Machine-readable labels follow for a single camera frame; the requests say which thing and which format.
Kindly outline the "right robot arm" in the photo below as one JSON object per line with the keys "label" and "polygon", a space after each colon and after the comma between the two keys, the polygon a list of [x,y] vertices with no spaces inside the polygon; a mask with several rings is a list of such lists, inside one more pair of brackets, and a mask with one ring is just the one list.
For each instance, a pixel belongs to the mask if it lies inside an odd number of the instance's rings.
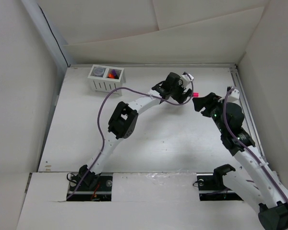
{"label": "right robot arm", "polygon": [[243,129],[242,108],[231,99],[238,100],[239,92],[230,92],[224,98],[210,93],[192,101],[195,111],[214,121],[222,144],[253,182],[248,182],[237,169],[226,164],[214,169],[212,183],[219,189],[229,188],[241,197],[255,211],[265,230],[287,230],[288,189],[269,168],[252,137]]}

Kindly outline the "purple highlighter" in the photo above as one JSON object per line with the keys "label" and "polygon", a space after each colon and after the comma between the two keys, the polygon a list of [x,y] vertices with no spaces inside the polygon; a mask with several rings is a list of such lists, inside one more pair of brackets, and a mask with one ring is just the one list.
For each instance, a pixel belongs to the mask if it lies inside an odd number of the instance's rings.
{"label": "purple highlighter", "polygon": [[116,73],[116,71],[114,69],[109,74],[113,74],[115,76],[114,79],[118,79],[119,78],[117,73]]}

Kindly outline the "orange highlighter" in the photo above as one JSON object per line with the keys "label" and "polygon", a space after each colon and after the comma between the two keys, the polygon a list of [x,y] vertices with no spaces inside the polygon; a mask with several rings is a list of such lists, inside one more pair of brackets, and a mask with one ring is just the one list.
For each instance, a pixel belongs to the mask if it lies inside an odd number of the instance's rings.
{"label": "orange highlighter", "polygon": [[108,75],[108,78],[114,79],[115,76],[114,76],[113,74],[109,74],[109,75]]}

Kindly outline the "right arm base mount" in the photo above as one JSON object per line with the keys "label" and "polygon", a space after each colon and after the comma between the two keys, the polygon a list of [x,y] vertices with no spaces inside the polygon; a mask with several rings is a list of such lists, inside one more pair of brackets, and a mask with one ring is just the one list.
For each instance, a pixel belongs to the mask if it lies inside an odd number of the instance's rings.
{"label": "right arm base mount", "polygon": [[229,164],[219,166],[213,172],[196,173],[196,181],[200,201],[242,201],[234,191],[224,186],[223,177],[235,168]]}

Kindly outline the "clear jar of paper clips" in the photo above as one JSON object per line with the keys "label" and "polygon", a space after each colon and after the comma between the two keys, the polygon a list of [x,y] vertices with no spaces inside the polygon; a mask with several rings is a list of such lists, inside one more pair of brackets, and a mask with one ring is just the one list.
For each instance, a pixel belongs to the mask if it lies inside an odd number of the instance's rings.
{"label": "clear jar of paper clips", "polygon": [[105,72],[105,68],[103,67],[94,67],[92,70],[92,76],[95,77],[103,77]]}

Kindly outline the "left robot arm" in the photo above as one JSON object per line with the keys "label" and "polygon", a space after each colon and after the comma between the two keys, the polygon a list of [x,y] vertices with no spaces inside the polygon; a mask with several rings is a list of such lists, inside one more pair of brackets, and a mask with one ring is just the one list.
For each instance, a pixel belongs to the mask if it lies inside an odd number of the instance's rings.
{"label": "left robot arm", "polygon": [[153,86],[147,93],[119,87],[120,90],[127,90],[139,94],[141,97],[130,103],[121,101],[117,104],[108,121],[108,132],[104,135],[100,127],[101,111],[106,100],[115,92],[112,90],[102,102],[97,115],[97,128],[102,138],[101,150],[96,157],[91,158],[79,169],[76,175],[76,179],[79,180],[77,185],[87,190],[94,189],[114,149],[134,132],[139,115],[163,102],[174,106],[188,103],[193,96],[193,81],[194,77],[187,72],[182,75],[171,72],[164,81]]}

